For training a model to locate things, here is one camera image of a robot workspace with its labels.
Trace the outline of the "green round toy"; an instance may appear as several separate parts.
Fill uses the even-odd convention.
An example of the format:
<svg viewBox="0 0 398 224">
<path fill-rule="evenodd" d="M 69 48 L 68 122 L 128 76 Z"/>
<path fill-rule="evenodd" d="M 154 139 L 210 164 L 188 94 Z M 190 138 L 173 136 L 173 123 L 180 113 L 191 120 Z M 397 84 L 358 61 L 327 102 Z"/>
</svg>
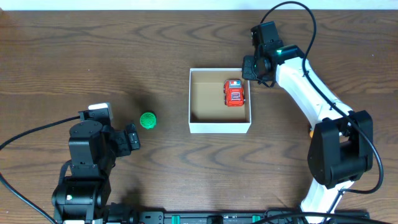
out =
<svg viewBox="0 0 398 224">
<path fill-rule="evenodd" d="M 145 112 L 140 117 L 140 124 L 145 129 L 153 129 L 157 124 L 156 115 L 152 112 Z"/>
</svg>

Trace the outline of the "red toy truck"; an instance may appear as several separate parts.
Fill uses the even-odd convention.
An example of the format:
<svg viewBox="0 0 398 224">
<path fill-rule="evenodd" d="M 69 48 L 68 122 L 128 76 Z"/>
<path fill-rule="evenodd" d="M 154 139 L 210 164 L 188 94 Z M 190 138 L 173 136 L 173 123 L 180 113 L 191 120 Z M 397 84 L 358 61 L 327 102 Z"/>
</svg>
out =
<svg viewBox="0 0 398 224">
<path fill-rule="evenodd" d="M 224 103 L 227 107 L 240 107 L 244 105 L 244 87 L 239 79 L 226 80 L 223 85 Z"/>
</svg>

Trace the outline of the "white cardboard box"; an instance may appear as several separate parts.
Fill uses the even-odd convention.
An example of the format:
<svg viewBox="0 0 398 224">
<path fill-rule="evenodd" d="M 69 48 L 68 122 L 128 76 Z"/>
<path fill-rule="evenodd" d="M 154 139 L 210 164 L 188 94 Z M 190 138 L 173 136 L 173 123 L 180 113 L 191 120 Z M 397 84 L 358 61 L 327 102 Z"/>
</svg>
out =
<svg viewBox="0 0 398 224">
<path fill-rule="evenodd" d="M 250 82 L 244 80 L 240 68 L 190 69 L 188 125 L 192 134 L 244 134 L 251 123 Z M 223 88 L 227 80 L 241 80 L 242 106 L 224 103 Z"/>
</svg>

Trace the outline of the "duck toy with blue hat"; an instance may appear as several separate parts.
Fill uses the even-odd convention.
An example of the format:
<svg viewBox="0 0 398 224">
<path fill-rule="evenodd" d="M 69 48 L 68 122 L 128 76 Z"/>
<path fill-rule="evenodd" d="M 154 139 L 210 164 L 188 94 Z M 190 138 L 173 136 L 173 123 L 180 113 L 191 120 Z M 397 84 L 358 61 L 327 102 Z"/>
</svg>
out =
<svg viewBox="0 0 398 224">
<path fill-rule="evenodd" d="M 313 128 L 311 126 L 309 126 L 309 136 L 313 137 Z"/>
</svg>

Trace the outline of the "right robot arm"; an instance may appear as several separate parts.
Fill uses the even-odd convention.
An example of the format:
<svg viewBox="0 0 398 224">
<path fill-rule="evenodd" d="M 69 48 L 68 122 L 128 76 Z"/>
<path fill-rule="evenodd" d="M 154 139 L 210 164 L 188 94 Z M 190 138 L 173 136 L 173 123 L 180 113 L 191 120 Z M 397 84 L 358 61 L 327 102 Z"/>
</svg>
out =
<svg viewBox="0 0 398 224">
<path fill-rule="evenodd" d="M 296 102 L 311 125 L 307 162 L 313 176 L 299 208 L 298 223 L 326 223 L 352 185 L 373 167 L 373 120 L 355 112 L 319 79 L 307 51 L 285 45 L 274 22 L 251 29 L 254 54 L 243 59 L 242 77 L 267 87 L 278 84 Z"/>
</svg>

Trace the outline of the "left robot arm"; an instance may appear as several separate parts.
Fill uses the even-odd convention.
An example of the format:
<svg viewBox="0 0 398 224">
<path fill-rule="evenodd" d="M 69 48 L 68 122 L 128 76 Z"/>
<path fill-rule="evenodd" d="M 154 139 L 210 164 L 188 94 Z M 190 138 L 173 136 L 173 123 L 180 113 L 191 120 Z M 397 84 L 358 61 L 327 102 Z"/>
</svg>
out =
<svg viewBox="0 0 398 224">
<path fill-rule="evenodd" d="M 70 129 L 71 160 L 65 165 L 71 175 L 60 173 L 52 195 L 57 223 L 92 223 L 103 218 L 111 193 L 109 176 L 118 157 L 141 146 L 136 126 L 117 131 L 108 123 L 87 120 Z"/>
</svg>

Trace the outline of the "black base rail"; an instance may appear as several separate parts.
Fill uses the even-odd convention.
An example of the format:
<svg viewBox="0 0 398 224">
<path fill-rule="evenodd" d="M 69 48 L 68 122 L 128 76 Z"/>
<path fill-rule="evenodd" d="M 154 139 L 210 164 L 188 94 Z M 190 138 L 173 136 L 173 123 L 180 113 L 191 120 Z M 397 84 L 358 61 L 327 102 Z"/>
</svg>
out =
<svg viewBox="0 0 398 224">
<path fill-rule="evenodd" d="M 265 212 L 109 212 L 103 223 L 131 223 L 131 224 L 246 224 L 254 223 L 264 218 L 272 218 L 276 215 L 296 213 L 296 210 L 289 209 L 270 209 Z M 370 220 L 368 212 L 338 212 L 339 215 L 344 215 L 354 218 L 362 218 Z M 344 220 L 340 218 L 320 218 L 318 223 L 360 223 L 351 220 Z M 283 223 L 309 223 L 304 217 L 286 217 L 276 220 L 271 220 L 269 223 L 283 224 Z"/>
</svg>

